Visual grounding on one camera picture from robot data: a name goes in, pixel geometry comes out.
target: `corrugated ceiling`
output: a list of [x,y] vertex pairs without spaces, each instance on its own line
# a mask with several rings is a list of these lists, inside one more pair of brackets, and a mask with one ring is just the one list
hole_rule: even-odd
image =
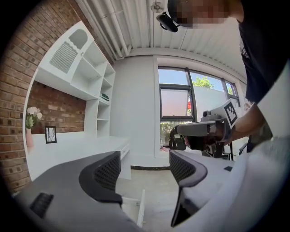
[[[117,49],[122,50],[124,44],[126,44],[128,52],[130,51],[130,46],[132,49],[167,48],[173,49],[173,51],[179,49],[189,54],[203,55],[223,64],[240,77],[246,77],[239,49],[240,36],[238,23],[235,19],[229,18],[225,23],[211,29],[187,29],[179,27],[178,32],[171,33],[160,27],[159,22],[156,20],[158,14],[150,10],[150,6],[154,1],[77,0],[91,24],[95,24],[94,29],[96,32],[101,34],[101,36],[103,35],[102,37],[106,37],[106,39],[103,38],[104,46],[108,52],[115,54],[115,59],[120,58],[120,52],[116,51]],[[164,4],[167,11],[168,0],[158,1]],[[110,14],[108,4],[112,4],[114,13]],[[121,35],[124,39],[123,44],[120,40],[120,33],[117,33],[116,24],[113,23],[113,15],[116,15],[120,26]],[[111,35],[108,33],[105,24],[110,27]]]

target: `pink vase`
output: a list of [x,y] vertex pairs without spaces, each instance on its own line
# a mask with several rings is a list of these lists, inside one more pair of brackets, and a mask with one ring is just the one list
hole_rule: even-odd
[[31,128],[26,128],[26,145],[27,147],[33,147]]

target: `ceiling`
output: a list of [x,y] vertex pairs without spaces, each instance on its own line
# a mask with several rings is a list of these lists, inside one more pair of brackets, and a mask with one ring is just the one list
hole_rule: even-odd
[[[115,60],[132,54],[142,55],[142,51],[146,51],[145,54],[182,51],[186,57],[202,56],[208,63],[222,66],[246,81],[235,19],[229,18],[211,29],[179,27],[178,32],[172,33],[160,27],[156,20],[158,14],[150,10],[154,1],[77,0],[77,3]],[[164,4],[167,11],[168,0],[158,1]]]

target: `picture frame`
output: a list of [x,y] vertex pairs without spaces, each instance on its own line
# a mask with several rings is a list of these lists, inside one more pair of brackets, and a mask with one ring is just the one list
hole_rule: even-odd
[[57,142],[56,127],[55,126],[45,126],[44,127],[44,131],[45,131],[45,142],[46,142],[46,144],[56,143]]

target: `folded cloth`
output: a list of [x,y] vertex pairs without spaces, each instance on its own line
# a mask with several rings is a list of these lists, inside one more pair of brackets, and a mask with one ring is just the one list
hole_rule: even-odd
[[109,99],[106,99],[106,98],[104,98],[104,97],[102,97],[102,99],[106,100],[107,102],[109,101]]
[[100,94],[100,97],[102,97],[102,98],[106,98],[106,99],[109,100],[109,97],[108,97],[105,93],[101,93],[101,94]]

